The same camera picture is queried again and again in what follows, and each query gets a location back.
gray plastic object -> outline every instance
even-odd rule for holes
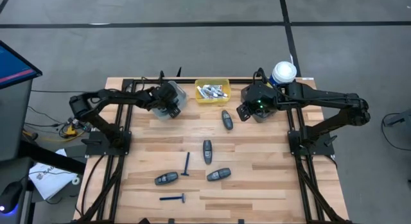
[[[230,117],[230,114],[226,110],[223,110],[223,112],[221,113],[221,118],[223,119],[224,127],[227,130],[232,130],[232,119]]]
[[[213,160],[213,147],[210,140],[205,140],[203,142],[203,156],[205,163],[211,164],[211,161]]]
[[[221,180],[231,175],[231,170],[229,168],[222,168],[216,170],[209,175],[207,175],[207,181],[212,182],[215,180]]]
[[[187,105],[187,94],[174,81],[169,81],[168,83],[171,86],[173,86],[175,91],[177,92],[177,97],[175,98],[175,100],[177,100],[178,108],[182,111]],[[158,108],[153,108],[152,111],[153,111],[154,115],[156,117],[158,117],[159,120],[161,120],[161,121],[167,120],[171,117],[165,109],[160,110]]]
[[[179,179],[179,174],[177,172],[169,172],[161,176],[158,176],[154,180],[154,183],[156,185],[165,185],[165,184],[169,184],[170,182],[174,182],[177,179]]]

white container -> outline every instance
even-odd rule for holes
[[[270,82],[273,85],[293,82],[297,75],[297,68],[287,61],[281,61],[275,65],[270,76]]]

white paper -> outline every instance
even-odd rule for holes
[[[64,149],[57,150],[57,154],[67,156],[66,151]],[[57,194],[64,186],[72,181],[72,179],[77,177],[76,173],[70,173],[68,171],[64,171],[61,169],[57,169],[53,166],[48,166],[42,163],[37,163],[30,169],[30,173],[40,171],[41,173],[33,173],[29,174],[31,181],[39,190],[43,199],[47,200],[50,199],[52,196]],[[68,173],[61,173],[58,175],[54,175],[51,173],[61,173],[61,172],[68,172]]]

cable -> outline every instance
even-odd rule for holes
[[[332,162],[334,163],[334,165],[335,165],[335,168],[338,169],[338,164],[337,164],[337,162],[335,161],[334,155],[325,155],[325,157],[328,158],[330,161],[332,161]]]
[[[35,127],[31,126],[31,125],[27,125],[27,124],[24,124],[24,125],[26,125],[26,126],[30,127],[31,129],[34,129],[34,130],[40,131],[40,132],[45,132],[45,133],[49,133],[49,134],[58,134],[57,132],[52,132],[52,131],[47,131],[47,130],[41,130],[41,129],[39,129],[39,128],[35,128]]]
[[[58,131],[58,135],[59,135],[61,138],[65,138],[65,139],[68,138],[68,135],[63,134],[62,132],[64,131],[64,128],[67,127],[67,126],[69,126],[69,125],[71,125],[71,123],[66,123],[66,124],[63,125],[63,126],[61,127],[61,129]]]
[[[29,134],[26,131],[23,130],[22,132],[23,132],[23,134],[29,135],[33,141],[36,139],[32,136],[32,134]],[[30,140],[26,137],[26,135],[22,135],[22,136],[26,139],[27,142],[30,142]]]
[[[43,141],[51,141],[51,142],[69,142],[69,141],[72,141],[72,140],[76,139],[77,137],[83,135],[84,133],[85,133],[85,131],[82,131],[77,136],[70,137],[70,138],[65,139],[65,140],[56,140],[56,139],[50,139],[50,138],[47,138],[47,137],[41,137],[40,139],[42,139]]]
[[[36,110],[35,110],[33,107],[31,107],[31,106],[27,106],[27,107],[30,108],[33,112],[35,112],[35,113],[37,113],[37,114],[44,115],[44,116],[50,118],[51,120],[56,121],[56,122],[58,122],[58,123],[60,123],[60,124],[63,123],[63,122],[61,122],[61,121],[57,121],[56,119],[52,118],[51,116],[49,116],[49,115],[47,115],[47,114],[45,114],[45,113],[43,113],[43,112],[38,112],[38,111],[36,111]]]
[[[24,131],[24,130],[23,130],[22,132],[23,132],[24,134],[26,134],[26,135],[29,135],[31,138],[33,138],[33,137],[32,137],[32,135],[33,135],[32,133],[29,133],[29,132]]]
[[[32,92],[49,92],[49,93],[87,93],[86,91],[54,91],[54,90],[31,90]]]
[[[78,194],[77,194],[77,195],[69,195],[70,198],[75,198],[75,197],[77,197],[77,196],[78,196]],[[47,199],[45,199],[44,201],[46,201],[46,202],[47,202],[48,204],[50,204],[50,205],[57,205],[57,204],[59,204],[62,200],[63,200],[63,197],[60,197],[60,199],[59,199],[57,202],[50,202],[50,201],[47,200]]]
[[[258,74],[258,71],[254,72],[254,74],[252,75],[252,84],[256,84],[256,76]]]
[[[381,120],[381,132],[383,133],[383,136],[384,136],[385,140],[386,140],[393,148],[396,148],[397,150],[411,151],[411,149],[400,148],[400,147],[394,146],[394,145],[388,140],[387,136],[385,135],[385,132],[384,132],[384,120],[385,120],[385,118],[386,118],[387,116],[398,115],[398,114],[399,114],[399,113],[397,113],[397,112],[393,112],[393,113],[387,114],[387,115],[385,115],[385,116],[383,117],[383,119]]]
[[[90,182],[90,179],[91,179],[92,174],[94,173],[94,170],[96,170],[96,167],[97,167],[98,163],[100,163],[100,161],[103,159],[103,157],[104,157],[104,155],[102,155],[102,156],[97,160],[97,162],[94,164],[94,166],[92,167],[92,169],[91,169],[91,171],[90,171],[90,175],[89,175],[89,177],[88,177],[88,179],[87,179],[87,181],[86,181],[86,183],[85,183],[84,191],[83,191],[83,198],[82,198],[82,207],[81,207],[81,208],[82,208],[82,211],[81,211],[81,215],[82,215],[82,216],[84,216],[85,193],[87,192],[87,187],[89,186],[89,182]]]
[[[60,125],[62,125],[62,124],[57,124],[57,123],[52,124],[52,125],[37,125],[37,124],[31,124],[31,123],[27,123],[27,122],[24,122],[24,124],[37,126],[37,127],[59,127]]]
[[[144,76],[141,77],[141,83],[143,83],[143,87],[140,90],[144,90],[144,86],[145,86],[145,82],[144,80],[148,80],[147,78],[145,78]]]
[[[77,204],[74,205],[74,208],[76,209],[76,211],[77,211],[77,213],[80,215],[80,217],[82,217],[83,214],[78,210]]]
[[[34,174],[34,173],[44,173],[45,171],[36,171],[36,172],[31,172],[31,173],[29,173],[29,174],[27,174],[27,175],[24,175],[20,180],[19,180],[19,182],[21,182],[21,180],[23,180],[23,179],[25,179],[26,178],[26,176],[28,176],[28,175],[32,175],[32,174]],[[52,174],[52,175],[59,175],[59,174],[62,174],[62,173],[68,173],[68,174],[71,174],[72,172],[59,172],[59,173],[52,173],[52,172],[46,172],[45,174]]]

yellow cable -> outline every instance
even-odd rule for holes
[[[26,134],[26,135],[31,136],[31,133],[26,132],[26,131],[24,131],[24,130],[23,130],[23,133]],[[82,131],[82,132],[81,132],[80,134],[78,134],[77,136],[71,137],[71,138],[68,138],[68,139],[64,139],[64,140],[50,139],[50,138],[47,138],[47,137],[41,137],[40,139],[42,139],[43,141],[51,141],[51,142],[69,142],[69,141],[72,141],[72,140],[76,139],[77,137],[83,135],[84,133],[85,133],[85,131]]]

